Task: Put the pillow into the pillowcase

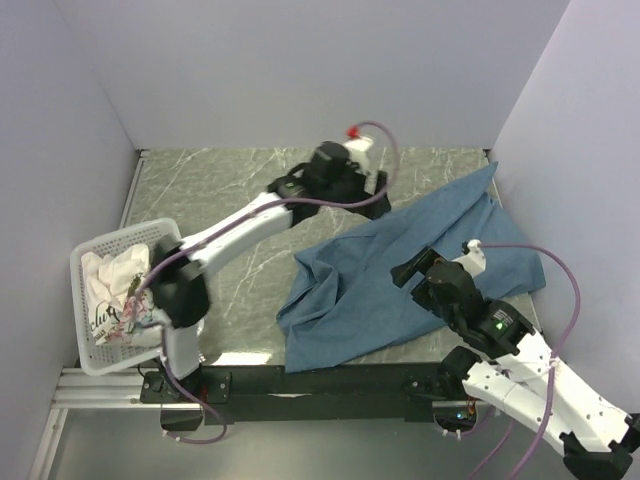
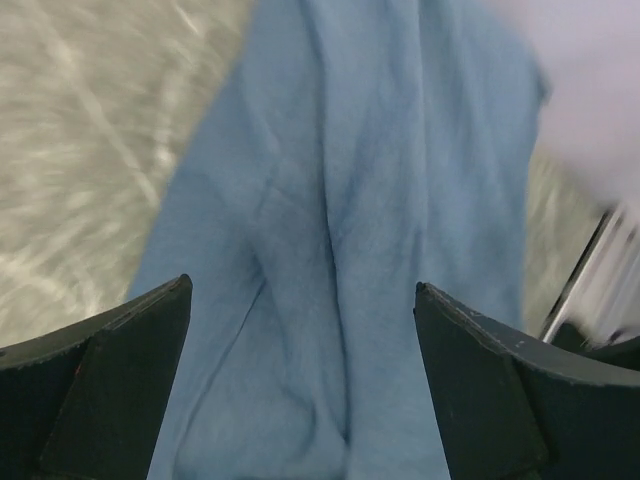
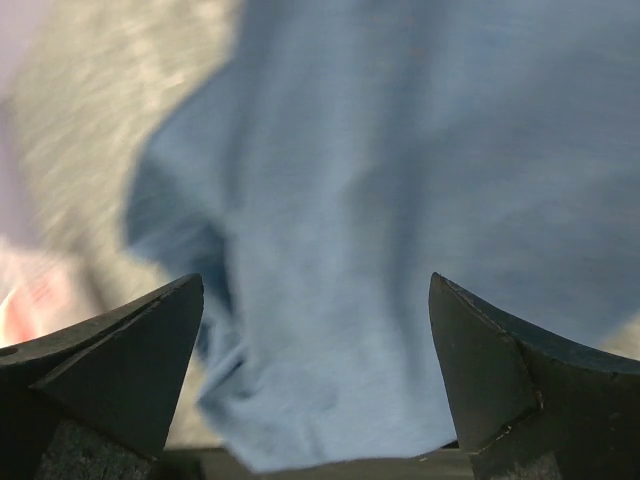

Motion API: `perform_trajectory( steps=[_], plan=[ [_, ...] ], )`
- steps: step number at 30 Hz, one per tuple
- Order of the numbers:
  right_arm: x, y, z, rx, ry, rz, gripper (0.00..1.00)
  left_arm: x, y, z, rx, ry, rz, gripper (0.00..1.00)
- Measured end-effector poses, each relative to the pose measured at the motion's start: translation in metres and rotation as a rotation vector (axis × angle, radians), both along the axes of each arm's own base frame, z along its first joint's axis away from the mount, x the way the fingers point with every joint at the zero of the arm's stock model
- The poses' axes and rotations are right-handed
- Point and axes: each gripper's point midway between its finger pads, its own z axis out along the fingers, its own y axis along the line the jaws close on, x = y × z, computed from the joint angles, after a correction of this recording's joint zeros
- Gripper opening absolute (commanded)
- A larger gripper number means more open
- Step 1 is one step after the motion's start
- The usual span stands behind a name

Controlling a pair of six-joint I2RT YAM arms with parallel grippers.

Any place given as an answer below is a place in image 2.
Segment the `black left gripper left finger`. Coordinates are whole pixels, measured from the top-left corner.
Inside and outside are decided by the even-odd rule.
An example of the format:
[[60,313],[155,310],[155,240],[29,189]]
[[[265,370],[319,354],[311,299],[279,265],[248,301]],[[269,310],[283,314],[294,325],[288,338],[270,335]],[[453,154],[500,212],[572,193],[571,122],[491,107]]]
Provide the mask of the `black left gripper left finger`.
[[190,321],[181,275],[1,350],[4,479],[147,476]]

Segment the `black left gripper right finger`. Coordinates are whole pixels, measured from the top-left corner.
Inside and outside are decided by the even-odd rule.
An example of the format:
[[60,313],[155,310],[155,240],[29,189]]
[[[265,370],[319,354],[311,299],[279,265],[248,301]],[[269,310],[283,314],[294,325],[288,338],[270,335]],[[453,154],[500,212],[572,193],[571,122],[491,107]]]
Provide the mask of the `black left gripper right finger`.
[[639,342],[581,353],[416,287],[416,330],[454,479],[635,479]]

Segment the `blue fabric pillowcase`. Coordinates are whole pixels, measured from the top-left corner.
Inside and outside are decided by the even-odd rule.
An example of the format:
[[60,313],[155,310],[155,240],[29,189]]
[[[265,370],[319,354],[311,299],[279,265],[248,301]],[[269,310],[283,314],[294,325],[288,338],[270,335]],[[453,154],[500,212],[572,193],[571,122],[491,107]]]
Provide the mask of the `blue fabric pillowcase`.
[[132,295],[191,322],[153,479],[445,479],[413,320],[427,281],[521,319],[544,95],[476,1],[260,1]]

